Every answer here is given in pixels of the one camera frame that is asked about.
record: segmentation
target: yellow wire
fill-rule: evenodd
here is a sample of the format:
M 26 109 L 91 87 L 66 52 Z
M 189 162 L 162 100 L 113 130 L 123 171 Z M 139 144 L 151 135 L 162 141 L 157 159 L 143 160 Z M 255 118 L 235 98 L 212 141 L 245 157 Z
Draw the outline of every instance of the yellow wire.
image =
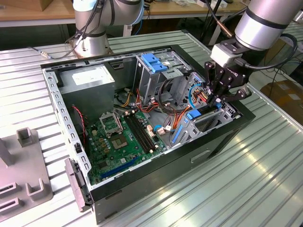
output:
M 129 103 L 129 100 L 130 100 L 130 97 L 131 97 L 132 93 L 128 93 L 128 96 L 127 96 L 127 101 L 121 106 L 121 107 L 126 107 Z
M 206 95 L 204 95 L 204 93 L 203 93 L 203 92 L 201 92 L 201 94 L 204 96 L 204 98 L 206 98 L 206 99 L 207 99 Z

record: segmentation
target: wooden table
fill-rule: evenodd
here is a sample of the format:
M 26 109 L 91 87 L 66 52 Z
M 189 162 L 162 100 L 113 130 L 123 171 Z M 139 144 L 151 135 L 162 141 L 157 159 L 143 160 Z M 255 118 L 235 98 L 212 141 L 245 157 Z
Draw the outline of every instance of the wooden table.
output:
M 234 3 L 228 4 L 226 8 L 219 8 L 217 15 L 226 18 L 226 16 L 229 16 L 244 7 L 245 6 L 240 3 L 240 0 L 234 0 Z M 151 13 L 149 16 L 147 11 L 144 12 L 143 19 L 147 19 L 148 17 L 149 19 L 205 17 L 208 9 L 207 7 L 201 7 L 196 4 L 180 6 L 171 1 L 169 3 L 153 2 L 150 11 Z M 6 6 L 5 9 L 0 9 L 0 27 L 74 23 L 75 15 L 71 0 L 53 0 L 43 12 L 12 6 Z M 125 26 L 123 35 L 129 36 L 131 30 L 132 26 Z

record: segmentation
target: blue pcie slot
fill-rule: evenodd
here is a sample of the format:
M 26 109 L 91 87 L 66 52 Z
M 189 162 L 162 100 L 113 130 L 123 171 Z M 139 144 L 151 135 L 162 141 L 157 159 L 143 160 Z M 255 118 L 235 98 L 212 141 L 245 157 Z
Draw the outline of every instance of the blue pcie slot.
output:
M 178 131 L 177 131 L 177 133 L 176 133 L 176 135 L 174 137 L 174 139 L 172 140 L 172 143 L 176 142 L 176 140 L 177 140 L 177 138 L 178 138 L 178 136 L 179 136 L 179 134 L 180 134 L 180 132 L 181 132 L 182 129 L 183 129 L 183 125 L 180 125 L 180 127 L 179 127 L 179 129 L 178 129 Z
M 102 179 L 102 178 L 105 178 L 105 177 L 108 177 L 108 176 L 111 176 L 111 175 L 113 175 L 113 174 L 116 174 L 116 173 L 120 172 L 121 170 L 124 170 L 124 169 L 126 169 L 126 168 L 132 166 L 132 165 L 134 164 L 134 162 L 135 162 L 138 158 L 139 158 L 139 157 L 135 157 L 133 160 L 131 160 L 131 161 L 129 161 L 129 162 L 127 162 L 127 163 L 125 163 L 125 164 L 123 164 L 123 165 L 121 165 L 121 166 L 115 168 L 115 169 L 109 170 L 109 171 L 106 172 L 106 173 L 101 174 L 101 179 Z

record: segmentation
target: blue cable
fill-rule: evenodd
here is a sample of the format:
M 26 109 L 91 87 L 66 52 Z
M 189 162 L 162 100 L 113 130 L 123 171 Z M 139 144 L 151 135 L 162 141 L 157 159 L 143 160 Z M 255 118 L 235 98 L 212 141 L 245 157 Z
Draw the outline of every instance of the blue cable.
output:
M 197 86 L 201 86 L 201 84 L 195 84 L 195 85 L 193 85 L 193 86 L 190 88 L 189 93 L 188 93 L 189 103 L 190 103 L 190 105 L 191 105 L 193 108 L 195 108 L 195 105 L 194 105 L 193 102 L 191 101 L 191 91 L 192 91 L 192 89 L 193 89 L 194 87 L 197 87 Z
M 162 128 L 162 125 L 159 125 L 159 124 L 156 125 L 156 126 L 153 128 L 153 130 L 156 131 L 157 128 Z
M 140 21 L 140 27 L 139 27 L 138 31 L 134 35 L 137 35 L 140 32 L 141 27 L 142 27 L 142 20 Z

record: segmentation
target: motherboard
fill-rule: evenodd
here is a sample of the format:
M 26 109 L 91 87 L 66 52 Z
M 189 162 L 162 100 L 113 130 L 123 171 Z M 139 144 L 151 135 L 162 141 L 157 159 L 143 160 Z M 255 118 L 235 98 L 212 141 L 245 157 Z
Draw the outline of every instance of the motherboard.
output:
M 141 111 L 100 118 L 87 127 L 91 184 L 122 172 L 166 150 L 164 143 L 149 130 L 150 125 Z

